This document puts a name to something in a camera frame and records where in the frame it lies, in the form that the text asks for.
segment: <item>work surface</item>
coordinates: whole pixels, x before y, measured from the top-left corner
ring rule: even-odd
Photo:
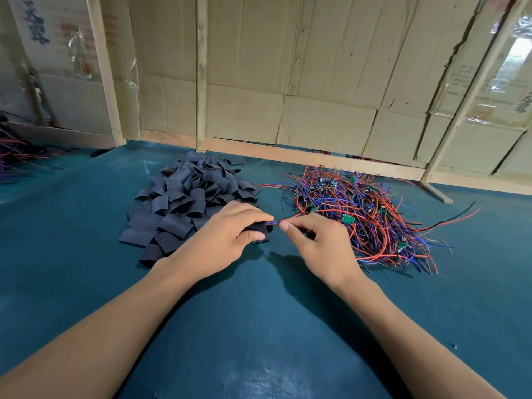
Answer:
[[[0,187],[0,375],[147,273],[143,248],[118,243],[150,175],[183,148],[132,142],[65,169]],[[300,165],[246,158],[242,178],[282,182]],[[423,224],[473,201],[474,217],[437,228],[439,275],[369,275],[395,304],[511,399],[529,397],[532,199],[441,186],[444,205],[395,180]],[[280,191],[257,195],[276,219]],[[270,242],[196,284],[137,363],[120,398],[404,397],[397,373],[360,320],[304,267],[275,228]]]

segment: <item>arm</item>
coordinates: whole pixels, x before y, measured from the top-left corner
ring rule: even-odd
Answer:
[[[504,398],[403,314],[360,269],[346,228],[318,214],[281,223],[309,269],[371,330],[415,398]],[[312,241],[297,227],[316,233]]]
[[[264,239],[257,231],[242,232],[245,227],[271,220],[249,204],[230,202],[141,281],[4,375],[0,397],[113,397],[181,296],[197,281],[228,267],[247,244]]]

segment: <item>person's left arm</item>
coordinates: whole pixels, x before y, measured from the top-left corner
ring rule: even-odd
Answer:
[[[0,379],[3,399],[111,398],[159,324],[197,281],[263,239],[243,231],[273,217],[235,201],[139,282],[58,336]]]

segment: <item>pile of wires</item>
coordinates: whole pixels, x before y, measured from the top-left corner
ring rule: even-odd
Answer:
[[[0,183],[13,183],[17,176],[32,173],[29,167],[41,169],[59,169],[55,166],[43,166],[33,162],[35,159],[52,158],[63,152],[51,153],[44,147],[31,144],[20,138],[6,120],[0,116]]]
[[[449,250],[452,247],[432,236],[430,230],[465,220],[480,210],[477,208],[475,212],[462,216],[474,206],[473,202],[464,212],[449,220],[422,227],[419,222],[403,218],[397,210],[400,207],[411,208],[405,206],[402,199],[392,199],[389,194],[391,186],[384,190],[384,183],[378,182],[375,176],[329,171],[324,167],[306,167],[301,176],[286,176],[293,181],[260,186],[292,191],[291,197],[285,197],[283,192],[282,199],[293,208],[294,216],[318,213],[344,224],[360,266],[369,272],[369,265],[382,265],[399,272],[412,265],[419,272],[437,273],[430,247]]]

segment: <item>hand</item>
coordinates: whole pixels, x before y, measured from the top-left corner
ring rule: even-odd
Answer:
[[[256,221],[273,221],[273,216],[248,203],[231,201],[181,248],[158,261],[162,265],[185,267],[197,282],[228,267],[241,255],[244,247],[266,236],[258,231],[243,231]]]
[[[356,261],[347,229],[340,223],[311,213],[281,221],[279,227],[288,234],[306,265],[333,291],[345,283],[369,280]],[[313,231],[314,240],[297,227]]]

